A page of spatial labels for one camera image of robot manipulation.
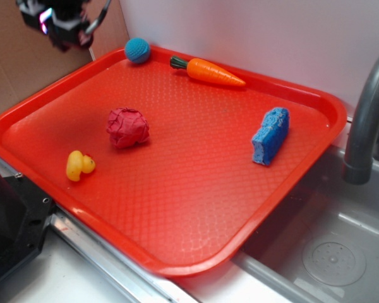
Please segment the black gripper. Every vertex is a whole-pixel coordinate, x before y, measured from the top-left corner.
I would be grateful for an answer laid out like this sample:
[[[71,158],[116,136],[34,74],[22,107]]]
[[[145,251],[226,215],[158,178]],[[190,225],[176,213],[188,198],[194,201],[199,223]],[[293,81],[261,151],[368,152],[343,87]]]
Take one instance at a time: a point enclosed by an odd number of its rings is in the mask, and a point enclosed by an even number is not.
[[[17,1],[24,23],[45,35],[62,52],[72,47],[88,49],[93,35],[86,8],[89,1]]]

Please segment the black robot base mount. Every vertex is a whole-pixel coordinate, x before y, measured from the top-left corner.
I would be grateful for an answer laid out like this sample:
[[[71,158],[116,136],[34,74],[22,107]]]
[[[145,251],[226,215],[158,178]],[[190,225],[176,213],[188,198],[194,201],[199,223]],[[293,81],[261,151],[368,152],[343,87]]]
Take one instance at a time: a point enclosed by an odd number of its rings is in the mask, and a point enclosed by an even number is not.
[[[0,174],[0,283],[42,251],[53,199],[27,177]]]

